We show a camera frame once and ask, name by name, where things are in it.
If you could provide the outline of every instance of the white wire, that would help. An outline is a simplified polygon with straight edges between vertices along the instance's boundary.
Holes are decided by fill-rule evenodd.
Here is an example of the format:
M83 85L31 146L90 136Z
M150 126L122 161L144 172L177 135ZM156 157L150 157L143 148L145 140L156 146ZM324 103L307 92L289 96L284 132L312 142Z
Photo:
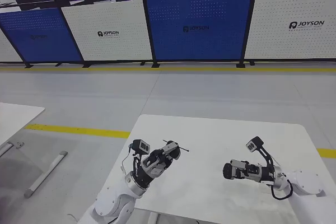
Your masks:
M128 150L128 154L127 154L127 156L122 160L122 166L121 166L121 170L122 170L122 172L124 172L124 174L127 174L127 173L125 172L125 168L124 168L123 162L124 162L125 159L129 156L129 153L130 153L130 147L128 147L128 148L129 148L129 150Z

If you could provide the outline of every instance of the blue panel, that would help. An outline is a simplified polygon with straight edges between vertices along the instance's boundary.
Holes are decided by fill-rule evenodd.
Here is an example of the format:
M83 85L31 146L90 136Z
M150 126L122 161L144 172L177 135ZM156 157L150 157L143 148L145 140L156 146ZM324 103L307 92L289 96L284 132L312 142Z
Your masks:
M57 8L0 13L0 23L28 62L81 60Z
M147 0L156 58L239 59L250 0Z

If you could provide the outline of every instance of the gray floor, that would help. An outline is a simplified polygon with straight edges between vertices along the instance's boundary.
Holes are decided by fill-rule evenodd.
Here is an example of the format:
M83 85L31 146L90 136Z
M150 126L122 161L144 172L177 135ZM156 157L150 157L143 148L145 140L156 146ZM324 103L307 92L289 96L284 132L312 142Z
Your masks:
M34 123L124 131L140 114L297 123L317 148L336 149L336 73L0 71L0 102L45 107ZM125 142L34 130L22 130L15 139L25 142L22 152L11 150L0 159L0 223L75 223L67 214L79 218L93 202ZM24 199L40 169L47 169L61 150L68 157ZM323 160L336 182L336 159ZM130 223L147 219L142 212L134 216ZM196 222L165 216L160 223Z

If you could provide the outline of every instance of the black frame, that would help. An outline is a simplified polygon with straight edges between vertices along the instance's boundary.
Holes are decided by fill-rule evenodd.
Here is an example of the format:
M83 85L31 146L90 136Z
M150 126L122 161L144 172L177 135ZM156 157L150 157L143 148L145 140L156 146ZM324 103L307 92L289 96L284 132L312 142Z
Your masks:
M86 4L93 4L95 0L84 0L83 2L73 4L71 6L79 6L79 5L86 5ZM153 43L153 37L152 37L152 30L151 30L151 23L150 23L150 15L148 11L148 5L147 0L143 1L143 8L144 8L144 15L146 18L146 24L147 24L147 31L148 31L148 37L150 41L150 47L151 47L151 53L152 53L152 59L151 60L84 60L83 55L77 45L76 40L74 39L74 36L72 34L71 28L68 25L68 22L62 12L62 7L64 6L63 2L60 2L59 0L51 0L47 2L33 2L33 3L20 3L20 4L14 4L14 5L7 5L7 6L0 6L0 8L9 8L9 7L18 7L18 6L33 6L35 8L39 7L47 7L47 8L57 8L59 10L60 15L62 16L64 23L66 25L67 30L69 31L69 34L72 38L72 41L74 42L75 48L77 52L79 53L79 56L81 58L80 61L47 61L47 62L28 62L25 61L25 58L18 50L17 46L13 43L11 38L8 36L8 34L5 32L4 28L2 27L0 23L0 29L4 33L7 40L10 42L10 44L13 46L14 50L17 52L17 54L20 56L22 62L0 62L4 64L25 64L25 68L31 68L32 64L44 64L44 63L52 63L56 64L55 66L60 66L63 63L69 63L69 64L83 64L83 68L88 68L89 66L93 64L115 64L115 63L134 63L134 62L140 62L141 66L143 66L146 62L153 62L152 68L158 68L160 66L159 62L239 62L236 67L237 68L245 68L244 62L250 62L250 65L255 65L254 62L336 62L336 58L311 58L311 59L250 59L245 58L245 52L246 52L246 46L248 44L248 38L249 38L249 31L250 31L250 25L251 20L253 17L253 10L255 5L255 0L250 0L249 9L248 9L248 17L246 20L246 26L245 26L245 33L244 33L244 39L242 44L242 50L241 50L241 57L235 58L235 59L165 59L165 60L157 60L156 54L155 54L155 47Z
M242 42L241 57L240 57L239 64L236 65L237 68L245 68L244 58L245 58L246 46L248 44L251 19L253 18L254 5L255 5L255 0L250 0L249 9L248 9L248 18L246 19L246 25L245 25L244 40Z

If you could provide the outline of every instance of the black cable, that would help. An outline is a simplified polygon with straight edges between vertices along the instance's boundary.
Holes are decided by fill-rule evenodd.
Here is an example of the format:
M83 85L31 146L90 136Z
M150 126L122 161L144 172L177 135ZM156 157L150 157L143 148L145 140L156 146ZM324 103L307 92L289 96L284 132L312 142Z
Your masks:
M110 222L107 223L107 224L113 223L114 221L116 221L117 218L118 218L118 217L116 217L114 220L110 221Z
M277 197L275 196L275 194L274 194L274 188L273 188L273 186L271 185L271 194L273 195L273 198L275 198L276 200L284 200L284 199L289 198L289 197L292 195L292 192L293 192L292 184L290 183L289 180L287 180L287 182L288 182L289 185L290 185L290 193L289 193L287 196L283 197L283 198L277 198Z

